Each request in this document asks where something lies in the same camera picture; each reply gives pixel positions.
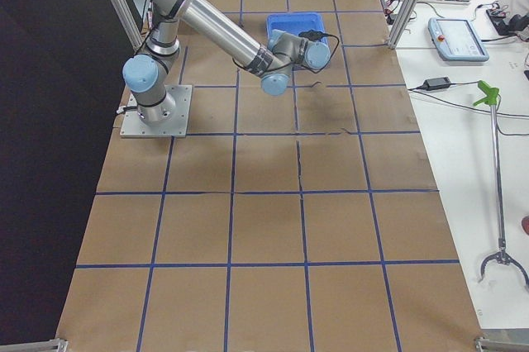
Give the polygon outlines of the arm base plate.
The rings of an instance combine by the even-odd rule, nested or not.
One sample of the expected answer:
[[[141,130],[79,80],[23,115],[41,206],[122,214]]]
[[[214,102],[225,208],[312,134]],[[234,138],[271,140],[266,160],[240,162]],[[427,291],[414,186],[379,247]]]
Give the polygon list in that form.
[[[124,138],[184,138],[188,131],[189,110],[192,101],[192,85],[166,84],[164,101],[155,107],[142,107],[130,94],[124,112],[121,137]]]

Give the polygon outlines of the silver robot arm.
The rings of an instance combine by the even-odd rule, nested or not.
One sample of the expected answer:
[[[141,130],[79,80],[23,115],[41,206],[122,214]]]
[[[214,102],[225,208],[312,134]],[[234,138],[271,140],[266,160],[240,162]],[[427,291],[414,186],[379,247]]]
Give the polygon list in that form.
[[[136,100],[136,116],[146,126],[160,126],[177,116],[177,101],[165,85],[179,56],[179,25],[209,40],[237,67],[260,79],[270,95],[288,86],[294,65],[317,73],[331,59],[325,43],[311,32],[298,36],[273,30],[263,45],[207,0],[151,0],[152,26],[142,47],[123,66],[126,86]]]

